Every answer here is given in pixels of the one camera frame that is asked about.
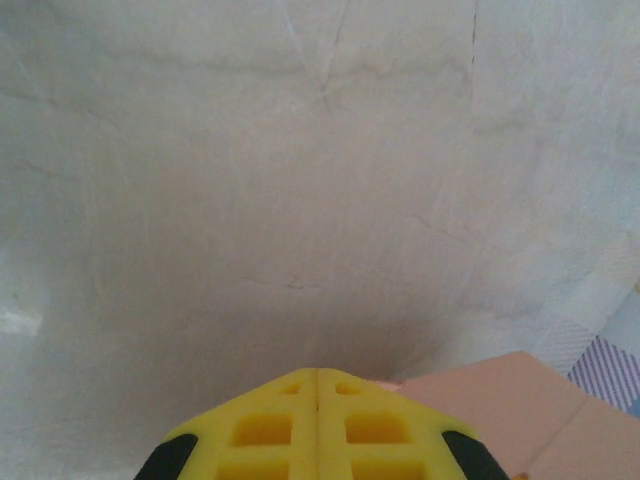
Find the white wall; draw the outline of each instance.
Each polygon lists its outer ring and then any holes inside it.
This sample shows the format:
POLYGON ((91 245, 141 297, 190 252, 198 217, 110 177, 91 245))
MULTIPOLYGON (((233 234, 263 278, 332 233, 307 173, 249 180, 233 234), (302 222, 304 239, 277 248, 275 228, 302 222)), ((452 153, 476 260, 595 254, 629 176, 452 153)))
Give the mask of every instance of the white wall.
POLYGON ((640 277, 633 0, 1 5, 3 478, 302 365, 562 371, 640 277))

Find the square hole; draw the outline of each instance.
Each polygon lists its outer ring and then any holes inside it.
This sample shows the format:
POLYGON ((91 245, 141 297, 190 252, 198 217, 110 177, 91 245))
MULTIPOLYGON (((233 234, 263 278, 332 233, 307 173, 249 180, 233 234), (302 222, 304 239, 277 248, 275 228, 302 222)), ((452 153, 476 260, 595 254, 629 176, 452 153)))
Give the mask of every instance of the square hole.
POLYGON ((291 416, 282 414, 249 415, 238 422, 231 445, 288 445, 291 443, 291 416))
POLYGON ((246 462, 221 465, 216 480, 288 480, 285 461, 246 462))
POLYGON ((391 413, 361 413, 345 421, 347 443, 409 443, 411 438, 401 418, 391 413))
POLYGON ((398 460, 354 460, 353 480, 427 480, 420 462, 398 460))

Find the yellow plastic object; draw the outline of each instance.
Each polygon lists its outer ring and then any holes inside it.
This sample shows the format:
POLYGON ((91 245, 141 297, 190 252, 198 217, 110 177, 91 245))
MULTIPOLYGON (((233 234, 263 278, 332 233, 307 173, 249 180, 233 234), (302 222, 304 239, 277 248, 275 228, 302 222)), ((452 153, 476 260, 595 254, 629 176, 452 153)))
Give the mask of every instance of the yellow plastic object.
POLYGON ((463 422, 371 382, 303 369, 173 430, 165 442, 197 437, 177 476, 136 478, 466 480, 443 439, 450 431, 475 438, 463 422))

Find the brown cardboard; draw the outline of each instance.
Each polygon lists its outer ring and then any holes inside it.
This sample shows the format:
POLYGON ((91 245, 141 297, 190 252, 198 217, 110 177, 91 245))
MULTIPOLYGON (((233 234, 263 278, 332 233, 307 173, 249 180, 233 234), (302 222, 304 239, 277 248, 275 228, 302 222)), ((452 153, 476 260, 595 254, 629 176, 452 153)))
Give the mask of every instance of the brown cardboard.
POLYGON ((640 478, 640 421, 526 353, 418 377, 398 393, 466 420, 510 475, 640 478))

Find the black rubber edge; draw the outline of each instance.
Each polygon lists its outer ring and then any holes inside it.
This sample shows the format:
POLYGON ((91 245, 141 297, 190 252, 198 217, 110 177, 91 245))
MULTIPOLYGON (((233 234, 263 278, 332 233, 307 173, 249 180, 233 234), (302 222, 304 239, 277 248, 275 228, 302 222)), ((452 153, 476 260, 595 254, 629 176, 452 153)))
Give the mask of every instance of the black rubber edge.
POLYGON ((451 454, 467 480, 509 480, 509 476, 481 442, 460 432, 444 432, 451 454))
POLYGON ((198 437, 185 433, 156 447, 134 480, 178 480, 198 437))

